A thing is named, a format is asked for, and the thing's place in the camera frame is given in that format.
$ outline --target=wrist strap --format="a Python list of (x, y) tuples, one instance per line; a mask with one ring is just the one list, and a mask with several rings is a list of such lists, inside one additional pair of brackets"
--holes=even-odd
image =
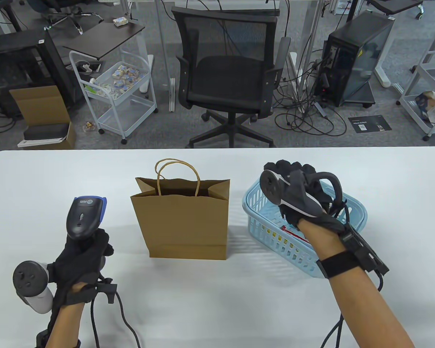
[(352, 252), (348, 251), (333, 255), (322, 261), (317, 260), (316, 263), (327, 279), (345, 273), (353, 268), (360, 267), (358, 259)]

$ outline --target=forearm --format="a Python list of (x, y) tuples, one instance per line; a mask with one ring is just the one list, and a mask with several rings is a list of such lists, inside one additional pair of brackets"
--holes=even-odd
[[(73, 285), (71, 291), (79, 292), (85, 283)], [(85, 303), (62, 306), (45, 348), (75, 348), (79, 339), (79, 326)]]
[[(301, 220), (298, 228), (320, 260), (345, 251), (333, 232)], [(329, 280), (345, 321), (361, 348), (414, 347), (369, 276), (356, 267)]]

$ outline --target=computer tower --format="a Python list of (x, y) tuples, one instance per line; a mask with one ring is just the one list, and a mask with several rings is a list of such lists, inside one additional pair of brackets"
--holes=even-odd
[(334, 31), (324, 46), (315, 95), (342, 105), (368, 83), (393, 20), (365, 11)]

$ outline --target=light blue plastic basket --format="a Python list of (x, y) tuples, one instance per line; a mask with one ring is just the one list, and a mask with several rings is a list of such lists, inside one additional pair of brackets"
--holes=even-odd
[[(325, 193), (335, 197), (332, 186), (323, 181), (320, 183)], [(345, 199), (350, 213), (350, 224), (360, 232), (367, 222), (367, 211), (360, 202), (343, 193), (343, 200)], [(246, 192), (242, 205), (248, 214), (248, 232), (252, 237), (310, 276), (324, 277), (317, 267), (318, 257), (312, 246), (296, 227), (282, 218), (279, 207), (268, 201), (261, 191), (259, 180)], [(338, 220), (345, 222), (344, 210)]]

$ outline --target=mesh chair backrest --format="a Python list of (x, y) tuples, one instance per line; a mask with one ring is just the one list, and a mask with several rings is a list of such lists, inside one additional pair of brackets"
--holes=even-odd
[(173, 9), (184, 45), (184, 58), (193, 67), (209, 56), (243, 56), (274, 62), (276, 17), (216, 11)]

